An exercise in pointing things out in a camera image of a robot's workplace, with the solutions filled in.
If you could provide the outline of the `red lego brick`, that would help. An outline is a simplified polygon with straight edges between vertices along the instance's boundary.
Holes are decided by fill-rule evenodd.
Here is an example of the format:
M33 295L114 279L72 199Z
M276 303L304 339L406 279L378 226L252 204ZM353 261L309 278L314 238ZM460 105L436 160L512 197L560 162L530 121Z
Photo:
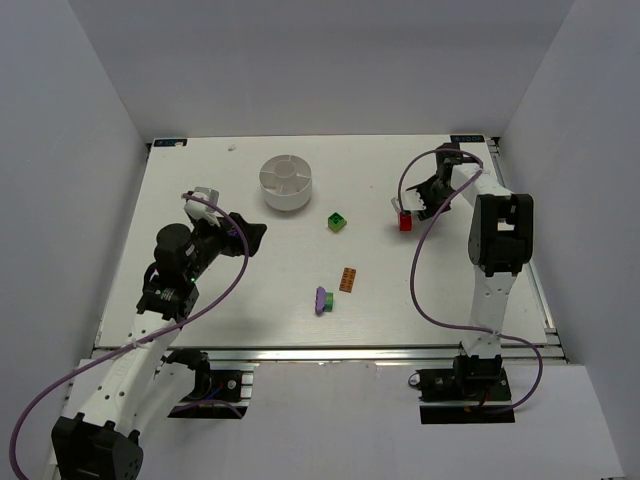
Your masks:
M413 229L413 216L410 212L398 213L398 229L400 232L410 232Z

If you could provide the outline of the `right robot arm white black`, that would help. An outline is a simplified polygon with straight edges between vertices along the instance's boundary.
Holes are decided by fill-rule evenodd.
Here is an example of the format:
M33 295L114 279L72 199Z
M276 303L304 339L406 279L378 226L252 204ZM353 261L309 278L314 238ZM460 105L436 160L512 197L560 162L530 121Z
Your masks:
M409 188L399 186L394 199L399 228L415 220L433 226L458 196L473 209L467 251L474 269L474 292L465 324L427 322L462 333L461 351L446 374L420 376L431 397L463 399L482 404L504 378L501 342L506 307L515 280L533 254L534 200L503 187L484 169L483 161L455 142L432 150L436 171Z

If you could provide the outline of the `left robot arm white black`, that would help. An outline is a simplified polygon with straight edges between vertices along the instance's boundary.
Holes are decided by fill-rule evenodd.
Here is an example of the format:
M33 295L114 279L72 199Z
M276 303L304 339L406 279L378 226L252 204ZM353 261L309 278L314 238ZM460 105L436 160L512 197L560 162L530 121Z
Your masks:
M131 350L115 358L78 412L60 417L52 429L63 479L136 478L142 437L179 402L200 401L214 387L203 352L169 347L199 297L197 279L220 255L254 256L267 227L237 213L190 221L157 233L129 333Z

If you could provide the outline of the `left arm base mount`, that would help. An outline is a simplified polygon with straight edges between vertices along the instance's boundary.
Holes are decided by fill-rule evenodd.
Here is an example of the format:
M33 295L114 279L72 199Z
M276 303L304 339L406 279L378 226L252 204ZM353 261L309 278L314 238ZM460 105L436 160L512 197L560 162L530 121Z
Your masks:
M252 373L213 366L204 351L181 349L162 357L161 366L182 365L189 372L191 391L169 414L170 418L237 419L248 410Z

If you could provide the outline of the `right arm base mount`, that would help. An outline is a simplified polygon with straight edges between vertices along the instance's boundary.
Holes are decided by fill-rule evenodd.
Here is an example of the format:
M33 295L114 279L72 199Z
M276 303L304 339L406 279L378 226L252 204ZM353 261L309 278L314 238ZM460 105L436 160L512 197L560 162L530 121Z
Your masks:
M515 413L506 372L495 380L471 380L460 386L452 368L421 369L408 386L419 393L422 425L513 424Z

